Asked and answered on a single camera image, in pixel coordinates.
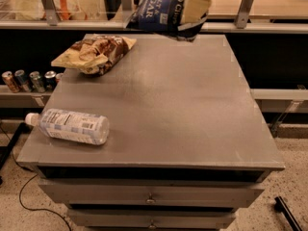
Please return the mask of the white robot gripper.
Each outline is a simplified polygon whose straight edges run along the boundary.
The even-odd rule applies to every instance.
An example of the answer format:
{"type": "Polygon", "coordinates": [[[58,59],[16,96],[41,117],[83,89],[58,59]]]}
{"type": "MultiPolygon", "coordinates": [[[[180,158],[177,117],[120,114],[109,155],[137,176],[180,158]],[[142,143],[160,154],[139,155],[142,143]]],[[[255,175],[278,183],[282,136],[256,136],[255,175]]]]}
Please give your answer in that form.
{"type": "Polygon", "coordinates": [[[185,0],[181,24],[197,22],[211,7],[211,0],[185,0]]]}

